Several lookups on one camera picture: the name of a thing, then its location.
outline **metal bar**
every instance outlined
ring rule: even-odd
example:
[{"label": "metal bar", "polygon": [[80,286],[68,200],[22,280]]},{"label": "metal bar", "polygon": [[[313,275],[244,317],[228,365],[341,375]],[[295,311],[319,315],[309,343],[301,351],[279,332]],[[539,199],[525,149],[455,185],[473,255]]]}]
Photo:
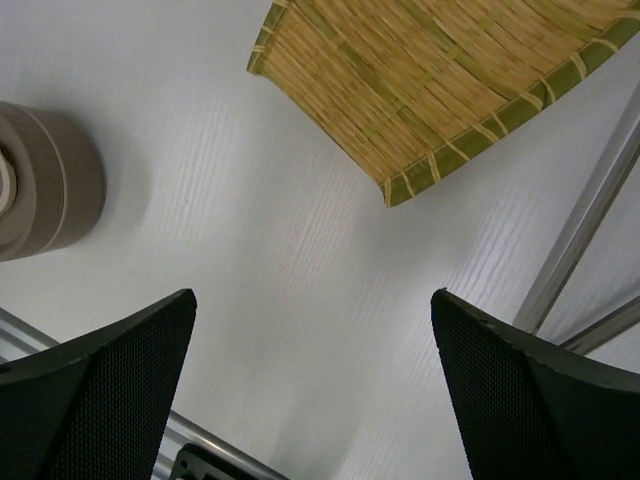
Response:
[{"label": "metal bar", "polygon": [[640,323],[640,296],[585,328],[560,346],[571,352],[587,355],[638,323]]},{"label": "metal bar", "polygon": [[[7,361],[18,360],[56,345],[58,342],[53,338],[0,308],[0,356],[2,358]],[[169,414],[156,465],[153,469],[154,478],[169,479],[173,459],[187,443],[194,443],[210,450],[242,471],[261,480],[287,480],[286,477],[173,410]]]},{"label": "metal bar", "polygon": [[538,333],[640,156],[640,84],[569,219],[533,282],[513,325]]}]

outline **round knob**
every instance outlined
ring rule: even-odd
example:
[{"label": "round knob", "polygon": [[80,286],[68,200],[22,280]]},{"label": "round knob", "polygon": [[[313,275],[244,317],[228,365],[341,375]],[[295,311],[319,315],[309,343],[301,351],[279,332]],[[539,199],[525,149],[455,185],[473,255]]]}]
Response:
[{"label": "round knob", "polygon": [[7,213],[16,199],[16,172],[0,151],[0,217]]}]

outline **woven bamboo tray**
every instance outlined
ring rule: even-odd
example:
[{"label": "woven bamboo tray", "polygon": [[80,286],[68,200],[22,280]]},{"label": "woven bamboo tray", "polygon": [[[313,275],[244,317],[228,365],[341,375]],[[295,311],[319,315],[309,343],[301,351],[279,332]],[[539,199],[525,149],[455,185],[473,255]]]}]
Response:
[{"label": "woven bamboo tray", "polygon": [[640,30],[640,0],[276,0],[248,70],[380,186],[439,182]]}]

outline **basket rim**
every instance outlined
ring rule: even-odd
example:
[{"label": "basket rim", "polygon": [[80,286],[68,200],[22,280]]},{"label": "basket rim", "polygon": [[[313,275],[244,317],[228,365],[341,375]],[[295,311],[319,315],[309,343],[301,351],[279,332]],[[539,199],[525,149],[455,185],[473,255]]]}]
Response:
[{"label": "basket rim", "polygon": [[[247,64],[248,72],[266,76],[262,67],[268,59],[272,39],[277,34],[280,22],[292,4],[304,4],[307,8],[315,8],[313,7],[313,0],[274,0],[254,43]],[[518,92],[515,98],[505,102],[476,125],[470,126],[454,137],[443,138],[442,145],[428,151],[397,173],[379,182],[378,187],[384,195],[385,205],[391,207],[409,200],[433,184],[438,183],[442,177],[452,173],[453,170],[441,175],[438,160],[459,163],[458,167],[454,168],[456,170],[459,166],[467,163],[491,145],[497,143],[501,138],[531,120],[581,83],[638,32],[640,32],[640,0],[635,0],[627,6],[617,19],[613,20],[606,28],[600,30],[597,36],[585,40],[574,54],[541,76],[539,80],[528,88]],[[569,70],[577,71],[577,77],[573,72],[574,78],[577,78],[577,80],[571,81],[568,85],[563,85],[563,89],[560,91],[554,90],[553,85],[558,81],[555,77],[562,76],[562,72]],[[269,79],[280,88],[275,79]],[[502,135],[496,137],[487,127],[488,123],[493,126],[497,123]],[[464,149],[460,148],[461,143],[468,145],[470,142],[475,145],[473,155],[466,154]],[[428,178],[426,179],[426,186],[425,175],[431,177],[430,181]]]}]

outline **woven bamboo basket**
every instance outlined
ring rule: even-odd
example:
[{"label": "woven bamboo basket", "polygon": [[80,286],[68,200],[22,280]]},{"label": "woven bamboo basket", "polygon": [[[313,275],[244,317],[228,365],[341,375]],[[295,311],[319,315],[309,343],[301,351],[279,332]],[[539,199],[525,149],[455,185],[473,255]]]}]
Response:
[{"label": "woven bamboo basket", "polygon": [[402,203],[557,101],[640,30],[640,0],[276,0],[248,70]]}]

